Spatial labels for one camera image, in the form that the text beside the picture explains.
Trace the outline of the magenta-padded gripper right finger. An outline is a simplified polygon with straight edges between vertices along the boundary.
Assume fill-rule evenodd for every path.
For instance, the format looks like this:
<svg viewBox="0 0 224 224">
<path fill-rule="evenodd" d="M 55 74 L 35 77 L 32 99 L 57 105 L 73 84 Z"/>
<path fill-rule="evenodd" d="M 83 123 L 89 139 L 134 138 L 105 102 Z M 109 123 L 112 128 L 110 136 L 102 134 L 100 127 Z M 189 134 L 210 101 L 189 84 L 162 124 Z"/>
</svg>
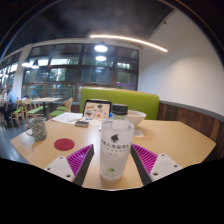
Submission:
<svg viewBox="0 0 224 224">
<path fill-rule="evenodd" d="M 155 154 L 136 144 L 131 146 L 131 155 L 143 185 L 150 184 L 182 169 L 167 154 Z"/>
</svg>

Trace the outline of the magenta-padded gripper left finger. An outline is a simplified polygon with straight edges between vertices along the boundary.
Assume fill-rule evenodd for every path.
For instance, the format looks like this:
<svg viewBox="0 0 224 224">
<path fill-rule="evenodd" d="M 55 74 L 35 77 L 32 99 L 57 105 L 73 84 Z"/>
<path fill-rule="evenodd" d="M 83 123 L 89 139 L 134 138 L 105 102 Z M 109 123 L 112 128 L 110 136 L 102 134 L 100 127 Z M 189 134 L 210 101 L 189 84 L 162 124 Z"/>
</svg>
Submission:
<svg viewBox="0 0 224 224">
<path fill-rule="evenodd" d="M 57 157 L 45 171 L 82 186 L 93 155 L 94 146 L 90 144 L 67 157 Z"/>
</svg>

